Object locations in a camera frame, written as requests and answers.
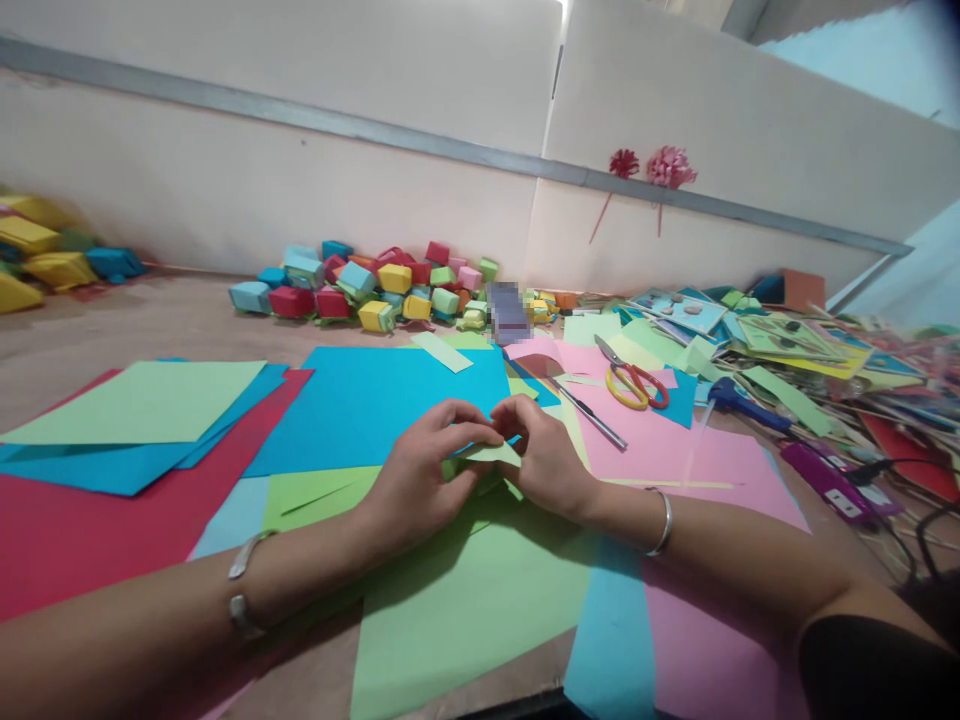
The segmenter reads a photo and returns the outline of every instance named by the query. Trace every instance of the forearm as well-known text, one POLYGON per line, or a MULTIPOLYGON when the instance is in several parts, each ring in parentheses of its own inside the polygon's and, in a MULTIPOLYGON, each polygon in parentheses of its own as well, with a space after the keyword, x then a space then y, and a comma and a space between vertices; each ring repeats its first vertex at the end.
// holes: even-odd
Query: forearm
POLYGON ((268 538, 229 582, 230 550, 113 585, 0 626, 10 717, 119 716, 207 654, 239 642, 228 603, 269 628, 386 559, 356 511, 268 538))
MULTIPOLYGON (((796 637, 822 608, 862 583, 873 587, 786 523, 725 503, 675 495, 670 503, 673 529, 658 561, 781 637, 796 637)), ((658 493, 609 483, 600 483, 577 515, 584 525, 642 550, 656 547, 665 524, 658 493)))

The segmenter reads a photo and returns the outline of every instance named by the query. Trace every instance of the silver bangle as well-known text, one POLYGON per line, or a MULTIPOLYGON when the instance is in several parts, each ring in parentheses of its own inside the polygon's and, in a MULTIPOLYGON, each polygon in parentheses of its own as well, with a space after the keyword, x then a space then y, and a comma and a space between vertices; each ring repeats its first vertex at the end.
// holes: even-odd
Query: silver bangle
POLYGON ((656 557, 667 549, 667 543, 670 541, 670 531, 673 530, 673 510, 670 508, 670 498, 663 493, 660 488, 648 487, 644 490, 653 490, 663 498, 663 506, 667 511, 667 522, 663 526, 663 535, 660 536, 660 542, 657 546, 647 553, 647 557, 656 557))
MULTIPOLYGON (((230 572, 227 574, 227 580, 233 582, 243 577, 243 574, 247 571, 247 564, 250 562, 253 549, 261 540, 276 535, 277 532, 277 530, 264 530, 247 540, 240 548, 240 552, 237 553, 237 557, 234 558, 233 565, 230 566, 230 572)), ((250 606, 247 604, 247 598, 243 593, 230 598, 230 624, 244 640, 256 640, 266 635, 266 632, 250 617, 250 606)))

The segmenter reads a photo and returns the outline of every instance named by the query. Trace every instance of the purple device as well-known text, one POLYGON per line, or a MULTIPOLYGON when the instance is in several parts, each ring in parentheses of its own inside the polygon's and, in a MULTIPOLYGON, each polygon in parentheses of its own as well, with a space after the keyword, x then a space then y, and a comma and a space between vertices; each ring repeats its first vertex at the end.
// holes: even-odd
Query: purple device
POLYGON ((801 443, 787 445, 780 454, 842 520, 851 525, 870 522, 873 520, 870 506, 880 515, 897 515, 903 512, 903 507, 896 500, 888 497, 873 483, 861 488, 854 487, 843 476, 844 471, 853 470, 854 466, 834 455, 827 445, 819 440, 810 444, 833 464, 801 443))

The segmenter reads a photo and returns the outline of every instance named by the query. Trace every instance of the blue paper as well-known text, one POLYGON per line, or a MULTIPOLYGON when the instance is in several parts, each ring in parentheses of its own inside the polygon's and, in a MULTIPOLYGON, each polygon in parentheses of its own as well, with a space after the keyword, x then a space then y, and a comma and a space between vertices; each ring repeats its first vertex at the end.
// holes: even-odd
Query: blue paper
POLYGON ((243 478, 238 482, 203 531, 193 549, 193 559, 243 545, 263 526, 270 478, 243 478))
POLYGON ((284 383, 286 369, 286 365, 267 365, 195 443, 2 445, 0 473, 113 495, 136 495, 185 458, 199 462, 215 446, 212 439, 222 437, 221 433, 284 383))
POLYGON ((697 394, 693 398, 693 402, 697 405, 709 405, 710 404, 710 391, 713 389, 713 383, 707 380, 701 380, 697 383, 697 394))
POLYGON ((424 352, 317 348, 303 364, 313 376, 244 477, 382 465, 401 433, 447 398, 489 415, 510 395, 503 357, 460 352, 473 365, 452 373, 424 352))
POLYGON ((537 380, 533 375, 531 375, 523 365, 518 362, 514 362, 507 358, 506 355, 503 356, 504 360, 510 363, 510 367, 517 371, 517 374, 520 376, 520 379, 523 380, 527 385, 530 386, 531 390, 536 390, 537 393, 537 405, 540 407, 552 407, 553 405, 560 404, 560 398, 553 394, 552 391, 544 387, 543 383, 537 380))
POLYGON ((564 694, 594 720, 653 720, 655 678, 640 553, 604 538, 590 573, 564 694))
POLYGON ((693 425, 693 403, 697 395, 697 378, 687 375, 673 368, 673 375, 677 378, 677 386, 670 388, 670 404, 663 409, 650 406, 657 415, 663 415, 678 425, 689 428, 693 425))
POLYGON ((740 327, 740 319, 735 313, 727 313, 720 320, 723 323, 723 326, 727 329, 727 334, 735 340, 739 340, 744 345, 747 344, 747 336, 743 332, 743 328, 740 327))

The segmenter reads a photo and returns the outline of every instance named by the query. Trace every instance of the yellow paper cube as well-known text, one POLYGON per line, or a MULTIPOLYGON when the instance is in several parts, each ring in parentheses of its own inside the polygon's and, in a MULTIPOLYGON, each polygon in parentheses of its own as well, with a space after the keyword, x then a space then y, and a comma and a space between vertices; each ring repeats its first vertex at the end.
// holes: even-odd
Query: yellow paper cube
POLYGON ((406 295, 413 284, 413 270, 405 265, 384 265, 378 273, 380 276, 380 287, 386 292, 397 293, 397 295, 406 295))
POLYGON ((49 200, 32 195, 4 195, 0 205, 16 210, 28 220, 51 230, 59 230, 73 222, 73 219, 49 200))
POLYGON ((403 301, 403 316, 410 320, 429 320, 433 303, 416 295, 408 295, 403 301))
POLYGON ((78 285, 88 285, 98 280, 86 256, 78 252, 35 255, 23 264, 23 270, 57 292, 65 292, 78 285))
POLYGON ((13 275, 0 273, 0 313, 24 310, 35 305, 43 305, 43 293, 13 275))
POLYGON ((40 255, 56 250, 60 236, 29 220, 5 217, 0 218, 0 242, 19 248, 24 255, 40 255))
POLYGON ((360 322, 363 324, 364 330, 369 330, 370 332, 385 332, 385 330, 380 327, 380 313, 383 312, 385 308, 389 308, 390 305, 385 302, 380 302, 379 300, 371 300, 362 308, 360 308, 360 322))
POLYGON ((527 311, 529 312, 534 323, 549 322, 550 317, 553 314, 550 312, 550 309, 547 307, 547 303, 544 300, 532 301, 529 305, 527 305, 527 311))

